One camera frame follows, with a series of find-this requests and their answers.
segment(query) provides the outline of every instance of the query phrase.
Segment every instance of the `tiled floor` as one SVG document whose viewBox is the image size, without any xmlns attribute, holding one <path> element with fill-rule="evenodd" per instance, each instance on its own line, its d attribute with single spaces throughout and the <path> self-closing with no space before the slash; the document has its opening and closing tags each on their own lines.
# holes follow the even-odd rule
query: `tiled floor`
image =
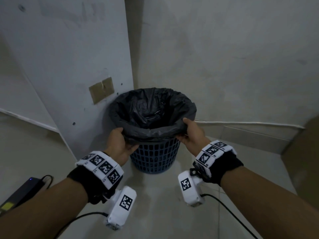
<svg viewBox="0 0 319 239">
<path fill-rule="evenodd" d="M 228 144 L 236 149 L 247 168 L 295 193 L 279 155 Z M 31 176 L 52 174 L 57 183 L 74 168 L 74 158 L 58 134 L 3 114 L 0 152 L 0 203 Z M 205 204 L 197 208 L 184 203 L 177 175 L 189 169 L 193 159 L 181 145 L 172 167 L 159 175 L 143 174 L 128 162 L 119 188 L 128 185 L 138 197 L 124 228 L 111 231 L 103 226 L 102 217 L 92 215 L 74 222 L 60 238 L 252 238 L 213 198 L 206 198 Z M 202 190 L 220 198 L 259 236 L 222 189 L 204 184 Z M 88 204 L 81 214 L 104 209 L 105 204 Z"/>
</svg>

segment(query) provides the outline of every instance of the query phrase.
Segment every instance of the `hand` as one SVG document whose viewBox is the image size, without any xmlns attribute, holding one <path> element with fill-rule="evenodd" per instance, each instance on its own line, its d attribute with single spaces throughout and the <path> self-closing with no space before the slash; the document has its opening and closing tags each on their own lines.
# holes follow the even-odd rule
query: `hand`
<svg viewBox="0 0 319 239">
<path fill-rule="evenodd" d="M 118 127 L 111 131 L 104 152 L 109 155 L 115 162 L 120 166 L 123 166 L 129 156 L 138 148 L 138 144 L 131 146 L 125 143 L 124 137 L 122 135 L 123 128 Z"/>
<path fill-rule="evenodd" d="M 184 143 L 188 151 L 196 157 L 211 141 L 205 137 L 204 130 L 196 122 L 187 118 L 183 118 L 183 122 L 187 125 L 188 135 L 177 135 L 176 138 Z"/>
</svg>

